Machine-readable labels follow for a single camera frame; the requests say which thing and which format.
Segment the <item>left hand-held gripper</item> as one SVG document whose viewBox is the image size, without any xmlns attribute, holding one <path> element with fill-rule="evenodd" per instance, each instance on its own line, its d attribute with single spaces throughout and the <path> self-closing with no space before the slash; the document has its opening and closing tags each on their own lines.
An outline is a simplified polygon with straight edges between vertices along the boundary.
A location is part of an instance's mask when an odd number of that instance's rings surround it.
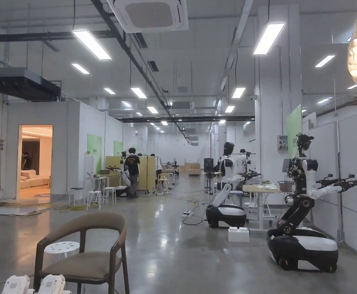
<svg viewBox="0 0 357 294">
<path fill-rule="evenodd" d="M 30 288 L 29 276 L 12 275 L 4 282 L 1 294 L 34 294 L 34 289 Z"/>
</svg>

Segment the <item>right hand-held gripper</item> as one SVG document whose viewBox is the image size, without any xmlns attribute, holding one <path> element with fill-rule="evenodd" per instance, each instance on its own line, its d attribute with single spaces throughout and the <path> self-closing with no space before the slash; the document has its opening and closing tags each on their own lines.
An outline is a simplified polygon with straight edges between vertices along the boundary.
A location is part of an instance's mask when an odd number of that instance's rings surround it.
<svg viewBox="0 0 357 294">
<path fill-rule="evenodd" d="M 38 294 L 66 294 L 66 280 L 63 275 L 49 274 L 42 279 Z"/>
</svg>

